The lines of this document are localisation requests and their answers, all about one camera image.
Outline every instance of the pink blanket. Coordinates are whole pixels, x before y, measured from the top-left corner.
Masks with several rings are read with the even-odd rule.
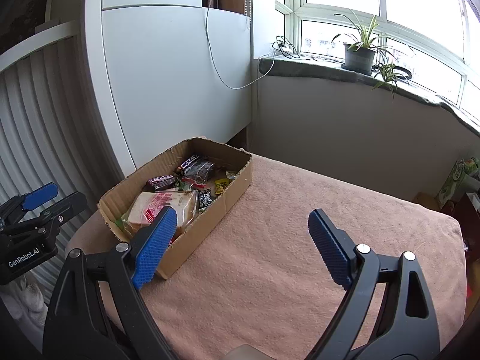
[[[254,157],[253,182],[183,266],[141,294],[160,330],[183,359],[220,359],[250,344],[277,360],[303,359],[343,295],[307,227],[322,208],[356,243],[378,254],[415,252],[435,306],[442,347],[462,324],[465,256],[453,218],[323,175]],[[69,244],[107,250],[115,238],[98,213]],[[380,306],[378,286],[356,345],[367,341]],[[118,316],[102,292],[114,321]]]

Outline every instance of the blue textured pad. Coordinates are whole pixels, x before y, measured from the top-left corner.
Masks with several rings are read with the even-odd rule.
[[[58,195],[59,189],[54,183],[48,183],[43,187],[25,195],[22,207],[24,210],[33,211],[49,200],[52,200]]]
[[[308,231],[333,281],[348,290],[352,285],[349,260],[316,211],[312,211],[308,217]]]
[[[152,280],[176,229],[177,213],[174,209],[170,209],[137,255],[135,273],[131,279],[137,290],[142,288],[143,284]]]

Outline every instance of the plant pot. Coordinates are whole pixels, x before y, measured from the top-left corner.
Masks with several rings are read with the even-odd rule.
[[[371,76],[371,66],[374,64],[375,50],[370,50],[365,47],[356,48],[349,47],[351,44],[344,43],[345,46],[345,64],[342,65],[344,69],[349,71],[356,71]]]

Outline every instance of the metal pin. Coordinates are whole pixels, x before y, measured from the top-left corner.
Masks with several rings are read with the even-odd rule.
[[[366,244],[358,244],[357,250],[362,254],[367,254],[367,253],[370,253],[370,246]]]
[[[115,247],[115,250],[119,252],[124,252],[124,251],[127,251],[129,247],[130,245],[128,243],[121,242]]]
[[[413,252],[409,251],[409,250],[403,252],[403,256],[404,256],[406,259],[408,259],[409,261],[415,260],[415,254],[414,254]]]
[[[72,249],[68,255],[72,258],[77,258],[80,256],[80,249]]]

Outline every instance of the white pleated panel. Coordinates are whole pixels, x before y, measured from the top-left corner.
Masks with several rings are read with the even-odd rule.
[[[0,203],[49,182],[58,186],[54,202],[74,191],[88,200],[87,210],[62,226],[58,255],[32,270],[47,301],[68,241],[118,181],[101,147],[95,110],[80,76],[77,43],[74,37],[60,40],[0,73]]]

